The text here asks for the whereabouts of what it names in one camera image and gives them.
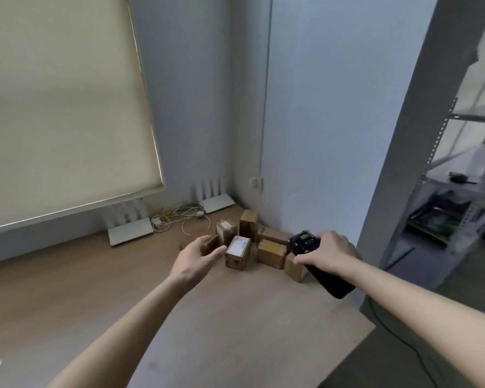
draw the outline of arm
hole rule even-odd
[[[207,235],[190,243],[178,255],[168,278],[78,355],[47,387],[126,387],[168,314],[226,252],[226,246],[221,246],[202,257],[200,250],[209,239]]]
[[[321,234],[320,247],[295,258],[349,281],[427,341],[474,385],[485,388],[485,314],[356,259],[346,237]]]

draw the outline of hand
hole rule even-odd
[[[326,231],[317,235],[321,238],[320,247],[307,254],[295,257],[296,264],[310,264],[330,274],[342,276],[346,268],[356,261],[362,260],[354,245],[347,237],[335,231]]]
[[[208,274],[216,261],[226,252],[226,246],[220,246],[214,250],[211,254],[201,256],[202,250],[205,249],[206,243],[212,236],[204,235],[196,238],[195,241],[187,245],[182,250],[173,267],[169,276],[184,280],[187,286],[187,291],[192,290],[203,278]]]

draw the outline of wooden desk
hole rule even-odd
[[[166,277],[182,237],[174,226],[112,248],[99,233],[0,262],[0,388],[45,386]],[[372,329],[313,279],[220,261],[171,313],[130,387],[314,388]]]

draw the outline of roller blind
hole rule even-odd
[[[0,0],[0,231],[154,192],[127,0]]]

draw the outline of handheld controller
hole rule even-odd
[[[316,238],[307,230],[292,236],[288,243],[291,252],[293,252],[295,256],[298,254],[312,252],[320,247],[320,239]],[[339,276],[326,273],[314,265],[306,265],[306,268],[310,271],[312,276],[314,276],[314,278],[320,282],[325,290],[327,290],[330,295],[336,297],[338,300],[341,300],[356,288],[346,280],[341,279]]]

